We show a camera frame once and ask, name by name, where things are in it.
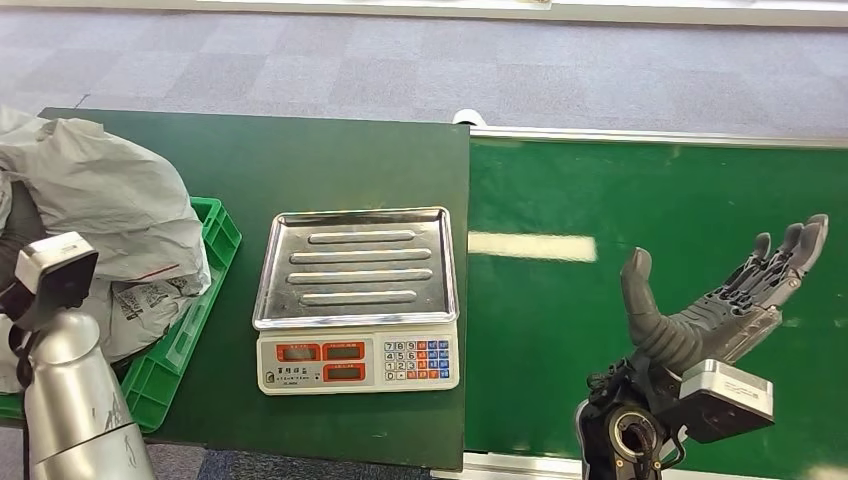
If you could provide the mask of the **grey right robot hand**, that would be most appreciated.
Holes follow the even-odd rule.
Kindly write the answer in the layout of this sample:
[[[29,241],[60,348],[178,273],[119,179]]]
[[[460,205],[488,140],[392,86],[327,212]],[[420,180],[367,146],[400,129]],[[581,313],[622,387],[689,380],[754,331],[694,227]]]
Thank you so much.
[[[736,363],[782,322],[780,307],[817,262],[828,231],[829,216],[819,213],[789,225],[775,250],[769,233],[758,234],[721,285],[669,315],[658,309],[649,284],[650,253],[634,248],[620,284],[635,351],[677,375],[706,359]]]

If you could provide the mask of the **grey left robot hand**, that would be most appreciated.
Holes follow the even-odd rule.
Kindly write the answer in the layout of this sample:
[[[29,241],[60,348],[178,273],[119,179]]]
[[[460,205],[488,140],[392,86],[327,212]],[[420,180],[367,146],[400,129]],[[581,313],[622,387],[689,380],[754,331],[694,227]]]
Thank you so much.
[[[15,279],[19,251],[47,237],[41,216],[29,189],[22,181],[11,183],[12,204],[1,234],[1,290]]]

